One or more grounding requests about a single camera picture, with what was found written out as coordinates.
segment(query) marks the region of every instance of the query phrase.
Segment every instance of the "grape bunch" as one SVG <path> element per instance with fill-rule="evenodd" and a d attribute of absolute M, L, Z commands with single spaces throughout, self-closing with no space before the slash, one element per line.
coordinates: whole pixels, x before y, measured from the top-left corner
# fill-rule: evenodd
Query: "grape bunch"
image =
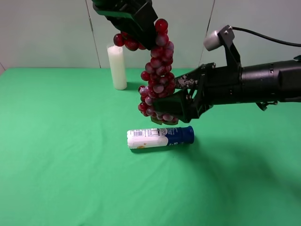
<path fill-rule="evenodd" d="M 151 49 L 151 60 L 145 65 L 145 71 L 141 73 L 143 81 L 147 81 L 147 86 L 140 86 L 138 91 L 141 95 L 141 103 L 138 110 L 146 117 L 150 116 L 154 121 L 177 124 L 178 119 L 169 114 L 157 112 L 152 107 L 156 98 L 165 98 L 175 91 L 174 74 L 171 73 L 174 44 L 168 37 L 168 22 L 159 19 L 155 23 L 157 31 L 156 46 Z M 146 48 L 125 32 L 114 36 L 116 46 L 126 46 L 131 51 Z"/>

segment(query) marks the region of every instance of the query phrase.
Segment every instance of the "barcode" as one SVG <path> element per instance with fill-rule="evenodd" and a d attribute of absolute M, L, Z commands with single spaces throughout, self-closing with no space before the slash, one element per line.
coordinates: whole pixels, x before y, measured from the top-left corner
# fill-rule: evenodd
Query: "barcode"
<path fill-rule="evenodd" d="M 143 131 L 134 132 L 134 137 L 142 137 L 142 136 L 143 136 Z"/>

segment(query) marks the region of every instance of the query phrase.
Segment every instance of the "white candle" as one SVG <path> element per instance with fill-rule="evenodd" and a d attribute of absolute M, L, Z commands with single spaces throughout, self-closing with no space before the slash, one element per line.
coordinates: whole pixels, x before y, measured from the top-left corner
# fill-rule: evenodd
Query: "white candle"
<path fill-rule="evenodd" d="M 123 49 L 118 46 L 108 47 L 108 56 L 114 88 L 123 90 L 127 88 L 126 67 L 124 64 Z"/>

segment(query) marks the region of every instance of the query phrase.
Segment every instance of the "red grape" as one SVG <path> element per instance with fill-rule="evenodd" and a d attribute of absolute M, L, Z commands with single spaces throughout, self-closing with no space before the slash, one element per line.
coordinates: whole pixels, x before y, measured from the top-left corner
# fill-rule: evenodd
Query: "red grape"
<path fill-rule="evenodd" d="M 146 70 L 147 73 L 149 73 L 149 74 L 153 74 L 153 73 L 155 72 L 155 69 L 151 66 L 150 63 L 147 63 L 147 64 L 145 65 L 145 70 Z"/>
<path fill-rule="evenodd" d="M 156 74 L 161 76 L 161 75 L 165 75 L 167 73 L 166 71 L 166 67 L 165 66 L 161 66 L 160 68 L 158 68 L 156 70 Z"/>
<path fill-rule="evenodd" d="M 170 114 L 164 114 L 163 115 L 163 119 L 166 121 L 171 121 L 174 117 L 171 116 Z"/>
<path fill-rule="evenodd" d="M 131 51 L 136 51 L 139 48 L 139 42 L 137 42 L 135 39 L 128 38 L 124 43 Z"/>
<path fill-rule="evenodd" d="M 154 58 L 161 57 L 163 54 L 163 48 L 160 46 L 155 46 L 151 49 L 150 55 Z"/>
<path fill-rule="evenodd" d="M 168 84 L 168 78 L 167 77 L 162 77 L 160 78 L 160 83 L 164 86 L 166 86 Z"/>
<path fill-rule="evenodd" d="M 165 46 L 169 41 L 169 37 L 167 34 L 159 33 L 156 37 L 156 44 L 158 46 Z"/>
<path fill-rule="evenodd" d="M 165 61 L 165 65 L 166 66 L 169 66 L 169 65 L 172 65 L 173 64 L 173 62 L 174 62 L 174 59 L 173 58 L 171 58 L 169 61 Z"/>
<path fill-rule="evenodd" d="M 153 115 L 154 114 L 154 109 L 152 107 L 149 107 L 147 110 L 146 110 L 146 114 L 148 114 L 149 116 Z"/>
<path fill-rule="evenodd" d="M 169 41 L 166 46 L 164 46 L 165 49 L 170 49 L 171 51 L 174 51 L 174 44 L 172 41 Z"/>
<path fill-rule="evenodd" d="M 177 118 L 173 118 L 172 122 L 178 122 L 179 120 Z"/>
<path fill-rule="evenodd" d="M 130 35 L 128 34 L 128 33 L 126 33 L 126 32 L 121 32 L 121 34 L 122 34 L 122 37 L 124 38 L 124 39 L 127 39 Z"/>
<path fill-rule="evenodd" d="M 150 97 L 146 97 L 146 98 L 145 98 L 145 103 L 146 103 L 147 105 L 151 106 L 151 105 L 152 105 L 152 99 L 151 99 Z"/>
<path fill-rule="evenodd" d="M 165 19 L 159 19 L 155 23 L 157 32 L 164 33 L 168 29 L 168 22 Z"/>
<path fill-rule="evenodd" d="M 171 71 L 171 65 L 166 66 L 166 71 L 167 71 L 167 73 L 169 73 Z"/>
<path fill-rule="evenodd" d="M 174 86 L 174 84 L 169 84 L 168 86 L 166 86 L 166 91 L 167 91 L 169 94 L 173 94 L 174 91 L 175 91 L 175 86 Z"/>
<path fill-rule="evenodd" d="M 147 108 L 148 108 L 148 106 L 147 106 L 146 103 L 141 102 L 141 103 L 138 105 L 138 109 L 139 109 L 139 111 L 141 111 L 141 112 L 146 111 Z"/>
<path fill-rule="evenodd" d="M 163 91 L 162 93 L 159 94 L 159 98 L 165 98 L 168 96 L 168 92 L 167 91 Z"/>
<path fill-rule="evenodd" d="M 140 93 L 140 95 L 143 96 L 143 97 L 145 97 L 145 96 L 148 95 L 147 90 L 145 90 L 145 88 L 141 88 L 140 91 L 139 91 L 139 93 Z"/>
<path fill-rule="evenodd" d="M 157 119 L 162 120 L 163 116 L 162 115 L 157 115 Z"/>
<path fill-rule="evenodd" d="M 145 86 L 140 86 L 140 87 L 138 88 L 138 91 L 139 91 L 139 92 L 140 92 L 141 88 L 145 88 Z"/>
<path fill-rule="evenodd" d="M 149 87 L 153 87 L 153 86 L 155 86 L 156 84 L 158 84 L 157 81 L 149 80 Z"/>
<path fill-rule="evenodd" d="M 146 113 L 146 111 L 141 112 L 145 117 L 149 117 L 149 115 Z"/>
<path fill-rule="evenodd" d="M 175 88 L 175 82 L 174 82 L 174 80 L 169 81 L 169 86 L 172 87 L 173 89 Z"/>
<path fill-rule="evenodd" d="M 159 58 L 152 58 L 150 64 L 153 68 L 158 68 L 162 66 L 162 61 Z"/>
<path fill-rule="evenodd" d="M 168 80 L 170 80 L 170 81 L 174 80 L 174 74 L 173 73 L 169 72 L 169 73 L 166 74 L 166 76 L 167 76 Z"/>
<path fill-rule="evenodd" d="M 163 86 L 163 85 L 155 85 L 155 86 L 154 86 L 154 91 L 155 91 L 156 93 L 162 93 L 163 90 L 164 90 L 164 86 Z"/>
<path fill-rule="evenodd" d="M 122 37 L 122 34 L 116 34 L 116 35 L 114 36 L 113 40 L 114 40 L 114 44 L 115 44 L 116 46 L 121 47 L 121 46 L 124 45 L 124 38 Z"/>
<path fill-rule="evenodd" d="M 145 102 L 145 98 L 146 98 L 147 96 L 145 96 L 145 97 L 140 97 L 140 100 L 141 100 L 141 102 Z"/>
<path fill-rule="evenodd" d="M 160 79 L 160 76 L 156 75 L 156 74 L 151 74 L 150 75 L 150 80 L 152 81 L 158 81 Z"/>
<path fill-rule="evenodd" d="M 144 47 L 141 43 L 139 43 L 139 49 L 141 49 L 141 50 L 145 50 L 146 49 L 146 47 Z"/>
<path fill-rule="evenodd" d="M 157 112 L 157 111 L 155 111 L 155 113 L 156 113 L 157 115 L 164 115 L 162 112 Z"/>
<path fill-rule="evenodd" d="M 157 98 L 158 94 L 153 89 L 150 89 L 149 96 L 150 98 Z"/>
<path fill-rule="evenodd" d="M 150 80 L 151 75 L 149 73 L 147 73 L 146 71 L 141 73 L 141 78 L 143 81 L 148 81 Z"/>
<path fill-rule="evenodd" d="M 171 51 L 170 49 L 165 49 L 164 52 L 163 52 L 162 58 L 167 59 L 167 60 L 164 60 L 164 61 L 169 61 L 173 58 L 173 56 L 174 56 L 173 51 Z"/>
<path fill-rule="evenodd" d="M 145 87 L 145 92 L 146 92 L 147 95 L 149 94 L 149 92 L 150 92 L 150 87 L 149 86 Z"/>

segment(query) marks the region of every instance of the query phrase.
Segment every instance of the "black cable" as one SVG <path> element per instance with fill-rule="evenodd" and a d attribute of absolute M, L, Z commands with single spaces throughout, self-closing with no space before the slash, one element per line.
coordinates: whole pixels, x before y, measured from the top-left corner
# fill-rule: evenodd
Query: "black cable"
<path fill-rule="evenodd" d="M 256 35 L 256 36 L 261 37 L 261 38 L 263 38 L 263 39 L 267 39 L 267 40 L 269 40 L 269 41 L 273 41 L 273 42 L 276 42 L 276 43 L 279 43 L 279 44 L 283 44 L 283 45 L 287 45 L 287 46 L 301 47 L 301 44 L 292 43 L 292 42 L 287 42 L 287 41 L 281 41 L 281 40 L 278 40 L 278 39 L 274 39 L 274 38 L 265 36 L 265 35 L 263 35 L 263 34 L 259 34 L 259 33 L 257 33 L 257 32 L 250 31 L 250 30 L 245 29 L 245 28 L 232 27 L 232 29 L 233 29 L 233 30 L 237 30 L 237 31 L 247 32 L 247 33 Z"/>

